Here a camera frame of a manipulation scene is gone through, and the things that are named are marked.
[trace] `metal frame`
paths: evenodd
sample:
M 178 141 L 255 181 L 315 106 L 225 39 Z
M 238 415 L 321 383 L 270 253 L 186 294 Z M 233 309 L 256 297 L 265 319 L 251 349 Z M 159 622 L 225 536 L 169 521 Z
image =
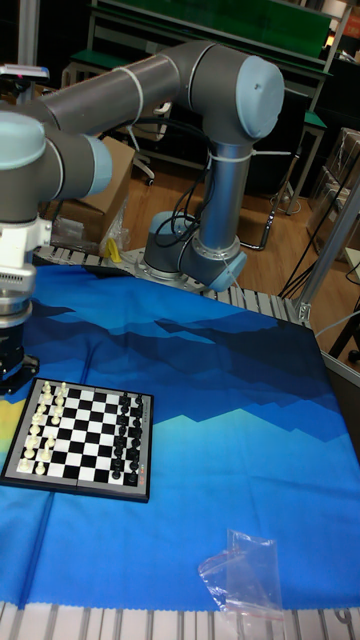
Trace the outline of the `metal frame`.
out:
M 34 65 L 37 62 L 39 37 L 40 0 L 21 0 L 19 14 L 18 64 Z M 17 103 L 23 104 L 34 97 L 34 83 L 20 93 Z

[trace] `robotic arm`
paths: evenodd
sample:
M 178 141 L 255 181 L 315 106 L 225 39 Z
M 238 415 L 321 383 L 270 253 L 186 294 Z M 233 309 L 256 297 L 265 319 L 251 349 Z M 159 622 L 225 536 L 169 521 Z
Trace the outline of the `robotic arm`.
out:
M 172 229 L 168 213 L 155 216 L 144 259 L 164 278 L 185 273 L 221 291 L 246 260 L 236 228 L 252 145 L 275 126 L 283 96 L 275 65 L 191 42 L 21 107 L 0 107 L 0 392 L 16 390 L 37 373 L 36 359 L 24 356 L 22 329 L 36 274 L 28 257 L 51 235 L 51 224 L 37 215 L 39 201 L 81 198 L 110 180 L 110 155 L 91 136 L 161 102 L 203 116 L 216 149 L 212 197 L 190 237 L 185 223 Z

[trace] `chess square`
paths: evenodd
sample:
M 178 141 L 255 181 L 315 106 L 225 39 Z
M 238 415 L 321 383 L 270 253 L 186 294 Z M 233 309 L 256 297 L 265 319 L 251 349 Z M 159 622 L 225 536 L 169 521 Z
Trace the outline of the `chess square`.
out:
M 80 467 L 81 453 L 68 453 L 66 456 L 66 466 Z
M 100 444 L 98 449 L 99 449 L 99 453 L 98 453 L 99 456 L 101 456 L 103 458 L 111 458 L 112 450 L 113 450 L 113 447 L 111 445 L 106 446 L 104 444 Z
M 71 435 L 72 442 L 85 442 L 86 440 L 86 431 L 78 431 L 74 429 Z
M 89 423 L 87 420 L 78 420 L 76 419 L 74 422 L 74 429 L 78 431 L 87 431 Z
M 61 426 L 59 431 L 58 431 L 58 439 L 60 439 L 60 440 L 71 440 L 71 434 L 72 434 L 72 430 L 71 429 L 65 429 L 65 428 L 63 428 Z
M 68 478 L 69 480 L 77 480 L 79 477 L 79 467 L 72 467 L 71 465 L 65 465 L 65 467 L 63 467 L 63 473 L 62 473 L 62 477 L 63 478 Z
M 120 396 L 116 396 L 114 393 L 108 393 L 106 395 L 106 402 L 108 404 L 116 404 L 116 405 L 118 405 L 119 404 L 119 398 L 120 398 Z
M 88 433 L 101 433 L 103 426 L 101 422 L 90 421 L 87 429 Z
M 54 451 L 63 451 L 67 453 L 70 447 L 70 440 L 60 440 L 59 438 L 55 442 Z
M 64 408 L 64 418 L 76 418 L 76 409 L 70 409 L 70 407 Z
M 66 418 L 63 416 L 59 416 L 60 417 L 60 427 L 62 429 L 73 429 L 74 427 L 74 420 L 73 418 Z
M 53 438 L 57 438 L 58 431 L 59 431 L 58 427 L 54 427 L 54 426 L 50 427 L 50 425 L 48 425 L 44 427 L 42 435 L 44 438 L 48 438 L 49 436 L 52 436 Z
M 101 393 L 100 391 L 95 391 L 95 393 L 94 393 L 94 403 L 95 402 L 106 402 L 106 393 Z
M 93 444 L 99 444 L 100 433 L 92 433 L 88 431 L 85 436 L 85 442 L 92 442 Z
M 85 411 L 91 411 L 93 403 L 90 400 L 80 400 L 79 409 L 85 409 Z
M 81 392 L 80 395 L 81 400 L 93 400 L 94 399 L 94 392 L 93 391 L 89 391 L 88 389 L 84 389 Z
M 100 435 L 100 444 L 103 444 L 106 447 L 112 447 L 114 444 L 114 436 L 108 433 L 102 433 Z
M 99 445 L 93 442 L 85 442 L 84 455 L 97 456 L 99 452 Z
M 77 442 L 76 440 L 72 440 L 70 442 L 69 452 L 70 453 L 84 453 L 84 442 Z
M 94 481 L 107 483 L 109 479 L 109 471 L 104 469 L 95 469 Z
M 61 464 L 62 466 L 64 466 L 65 462 L 66 462 L 66 451 L 53 451 L 53 454 L 51 456 L 50 466 L 51 464 L 59 464 L 59 465 Z
M 47 475 L 52 476 L 53 478 L 62 478 L 63 474 L 64 474 L 64 465 L 51 461 L 49 464 Z
M 105 411 L 106 413 L 117 413 L 118 406 L 116 404 L 106 403 Z
M 102 422 L 103 414 L 100 413 L 99 411 L 90 411 L 90 415 L 88 419 L 91 420 L 92 422 Z
M 79 400 L 81 396 L 81 389 L 69 389 L 68 398 L 77 398 Z
M 115 425 L 116 424 L 116 415 L 114 413 L 104 413 L 103 421 L 106 424 Z
M 78 409 L 77 410 L 76 419 L 78 419 L 78 420 L 86 420 L 88 422 L 89 418 L 90 418 L 90 411 L 86 411 L 85 409 Z
M 105 407 L 106 407 L 105 402 L 93 402 L 92 407 L 90 408 L 92 408 L 93 411 L 99 411 L 100 413 L 104 413 Z
M 96 467 L 96 456 L 87 456 L 83 455 L 81 458 L 81 466 L 82 467 L 91 467 L 95 469 Z
M 87 480 L 88 482 L 93 482 L 95 476 L 95 469 L 91 469 L 90 467 L 81 467 L 79 473 L 79 480 Z
M 80 402 L 79 398 L 66 398 L 65 406 L 69 409 L 77 409 Z
M 111 466 L 111 458 L 101 458 L 100 456 L 96 459 L 96 468 L 97 469 L 105 469 L 109 471 Z

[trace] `chair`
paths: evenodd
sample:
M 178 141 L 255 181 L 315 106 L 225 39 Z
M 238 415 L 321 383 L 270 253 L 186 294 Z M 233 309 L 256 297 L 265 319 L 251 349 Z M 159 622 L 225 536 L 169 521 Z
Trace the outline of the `chair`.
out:
M 262 251 L 265 249 L 270 229 L 281 198 L 289 184 L 290 176 L 300 156 L 300 141 L 304 126 L 307 96 L 286 90 L 282 111 L 273 131 L 254 145 L 257 151 L 290 151 L 288 156 L 253 156 L 250 162 L 245 194 L 275 194 L 274 204 L 266 221 L 259 244 L 241 242 L 244 247 Z

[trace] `table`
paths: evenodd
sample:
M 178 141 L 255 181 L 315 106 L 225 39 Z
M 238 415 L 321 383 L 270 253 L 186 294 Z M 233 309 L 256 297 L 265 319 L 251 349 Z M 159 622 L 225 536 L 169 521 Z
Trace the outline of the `table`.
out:
M 38 271 L 27 352 L 42 377 L 154 395 L 152 485 L 147 505 L 0 487 L 0 600 L 214 610 L 197 567 L 232 528 L 277 540 L 285 608 L 359 606 L 360 470 L 312 332 Z M 0 407 L 2 460 L 26 391 Z

